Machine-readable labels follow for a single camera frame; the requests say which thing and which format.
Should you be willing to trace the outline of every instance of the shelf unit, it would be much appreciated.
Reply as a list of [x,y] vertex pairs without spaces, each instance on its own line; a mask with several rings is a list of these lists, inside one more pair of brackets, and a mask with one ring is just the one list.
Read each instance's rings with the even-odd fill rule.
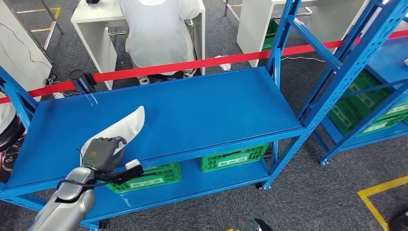
[[[382,86],[379,86],[379,88],[388,88],[392,92],[388,97],[388,101],[384,101],[371,112],[370,118],[379,118],[384,112],[387,112],[397,104],[407,101],[408,88],[404,82],[408,81],[408,66],[404,65],[404,60],[406,60],[407,57],[403,52],[407,46],[408,38],[389,40],[379,48],[378,52],[370,59],[368,65],[365,67],[367,71],[382,83]],[[362,127],[370,126],[372,122],[372,120],[366,118],[344,136],[330,118],[327,116],[324,117],[321,126],[329,135],[334,145],[332,148],[328,148],[321,136],[315,131],[313,132],[314,137],[325,152],[325,154],[319,158],[320,162],[326,165],[328,164],[328,160],[339,152],[408,134],[408,125],[401,121],[391,128],[366,135],[358,135],[363,131],[363,129],[361,129]]]
[[[8,93],[28,129],[9,181],[0,184],[0,199],[41,210],[46,202],[30,193],[55,187],[77,167],[76,148],[140,105],[146,111],[144,127],[126,147],[125,157],[117,169],[135,158],[145,168],[180,162],[182,181],[121,195],[105,187],[97,188],[95,207],[81,222],[82,226],[98,230],[101,219],[253,183],[261,183],[264,190],[270,189],[282,169],[382,46],[391,28],[408,11],[408,0],[390,0],[382,5],[360,43],[353,46],[379,5],[376,0],[370,0],[333,55],[296,19],[300,4],[300,0],[286,2],[265,67],[39,103],[0,68],[0,88]],[[313,102],[317,92],[314,89],[299,116],[279,91],[280,59],[291,28],[327,62],[323,79],[336,72],[316,102]],[[278,140],[287,138],[292,140],[278,155]],[[200,171],[201,156],[266,142],[273,143],[271,168],[260,160],[208,173]]]

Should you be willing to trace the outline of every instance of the yellow floor marking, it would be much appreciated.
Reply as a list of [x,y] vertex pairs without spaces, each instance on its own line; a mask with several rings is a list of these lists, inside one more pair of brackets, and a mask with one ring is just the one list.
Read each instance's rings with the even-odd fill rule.
[[[37,10],[30,10],[30,11],[19,11],[17,13],[32,13],[32,12],[41,12],[41,11],[46,11],[47,9],[37,9]],[[58,19],[58,17],[60,16],[60,12],[61,12],[61,7],[56,7],[56,8],[50,8],[50,10],[54,11],[55,10],[55,15],[54,18],[55,20]],[[52,22],[49,28],[44,28],[44,29],[35,29],[35,30],[31,30],[31,32],[40,32],[40,31],[50,31],[52,27]]]
[[361,200],[366,204],[367,208],[371,211],[373,216],[377,219],[378,223],[382,226],[382,228],[385,231],[389,231],[388,224],[381,216],[381,214],[378,212],[378,210],[374,207],[374,205],[371,203],[371,201],[368,199],[368,197],[407,183],[408,176],[404,176],[357,192]]
[[237,4],[237,5],[229,5],[230,7],[240,7],[240,6],[242,6],[242,4]]
[[361,191],[359,191],[357,194],[360,196],[361,200],[366,204],[367,208],[370,210],[373,216],[377,219],[381,227],[385,231],[389,231],[387,222],[384,220],[384,218],[381,216],[378,210],[374,207],[371,201],[364,194],[362,194]]

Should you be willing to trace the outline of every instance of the white table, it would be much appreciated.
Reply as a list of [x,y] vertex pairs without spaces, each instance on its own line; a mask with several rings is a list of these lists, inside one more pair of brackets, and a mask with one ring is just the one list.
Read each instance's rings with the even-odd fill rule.
[[[115,71],[117,54],[109,38],[108,28],[127,25],[118,0],[102,0],[94,5],[81,0],[71,22],[98,71]],[[193,19],[193,23],[197,59],[205,59],[205,7],[202,0],[199,14]],[[201,73],[204,75],[204,68],[201,68]],[[113,81],[106,81],[105,84],[108,89],[112,89]]]
[[[366,0],[302,0],[301,7],[313,8],[307,28],[321,42],[341,40]],[[283,9],[286,0],[243,0],[237,43],[243,53],[262,51],[274,10]],[[259,60],[249,61],[252,67]]]

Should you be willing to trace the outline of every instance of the black cable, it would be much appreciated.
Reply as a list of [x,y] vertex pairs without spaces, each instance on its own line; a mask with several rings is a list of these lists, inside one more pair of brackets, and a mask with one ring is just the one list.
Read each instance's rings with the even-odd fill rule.
[[11,32],[13,33],[14,37],[15,37],[18,41],[20,41],[20,42],[27,48],[28,53],[30,54],[30,60],[31,60],[33,63],[42,63],[42,64],[46,65],[46,66],[51,70],[51,67],[49,67],[45,62],[42,62],[42,61],[34,61],[34,60],[32,59],[30,49],[28,48],[28,46],[27,46],[25,43],[23,43],[23,41],[21,41],[21,40],[17,37],[17,35],[14,33],[13,30],[11,30],[8,26],[4,25],[3,23],[0,23],[0,25],[4,26],[4,27],[7,28],[9,31],[11,31]]
[[73,180],[66,180],[65,179],[65,180],[62,180],[62,181],[58,182],[57,189],[60,188],[62,183],[71,183],[71,184],[79,185],[79,186],[82,186],[82,187],[99,187],[99,186],[110,184],[112,182],[113,181],[107,181],[107,182],[104,182],[104,183],[101,183],[101,184],[83,184],[83,183],[79,183],[79,182],[76,182],[76,181],[73,181]]
[[81,1],[79,1],[78,2],[78,4],[76,5],[76,7],[74,7],[74,9],[72,10],[72,14],[74,14],[74,12],[75,12],[75,10],[77,9],[77,7],[79,6],[79,3],[80,3]]

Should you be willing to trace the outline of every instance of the green plastic crate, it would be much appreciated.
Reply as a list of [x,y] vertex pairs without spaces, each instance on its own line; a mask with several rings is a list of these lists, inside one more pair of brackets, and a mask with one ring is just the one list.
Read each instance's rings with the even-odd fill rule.
[[[346,93],[356,92],[363,89],[380,85],[378,81],[367,70],[361,71],[354,82],[346,90]],[[329,111],[328,116],[334,122],[339,131],[345,135],[353,129],[362,119],[367,117],[382,101],[390,95],[389,89],[373,90],[340,99]],[[372,126],[361,134],[368,134],[380,129],[386,129],[394,125],[392,122],[385,123],[390,118],[404,118],[408,115],[408,102],[400,103],[384,115],[380,116]]]
[[[367,88],[372,88],[381,85],[371,73],[367,70],[361,71],[354,82],[348,87],[346,93],[356,92]],[[370,112],[376,108],[382,101],[390,95],[390,91],[386,88],[373,90],[365,93],[360,93],[348,97],[352,104],[354,104],[362,113],[364,117],[368,116]]]
[[273,41],[275,40],[276,32],[278,31],[278,23],[271,19],[269,21],[267,35],[265,36],[264,45],[262,46],[262,50],[270,50],[272,48]]
[[143,176],[133,178],[121,185],[107,184],[106,186],[114,193],[120,194],[180,181],[180,163],[177,162],[145,169]]
[[269,143],[200,158],[202,172],[209,172],[260,160]]
[[[392,114],[380,117],[360,135],[387,129],[408,116],[408,113]],[[343,135],[351,131],[364,118],[360,108],[354,106],[349,99],[340,99],[329,111],[328,116]]]
[[327,115],[343,135],[364,118],[349,99],[339,99]]
[[390,128],[406,117],[407,117],[406,114],[398,114],[388,118],[379,119],[375,123],[373,123],[370,127],[368,127],[366,130],[361,132],[359,136]]

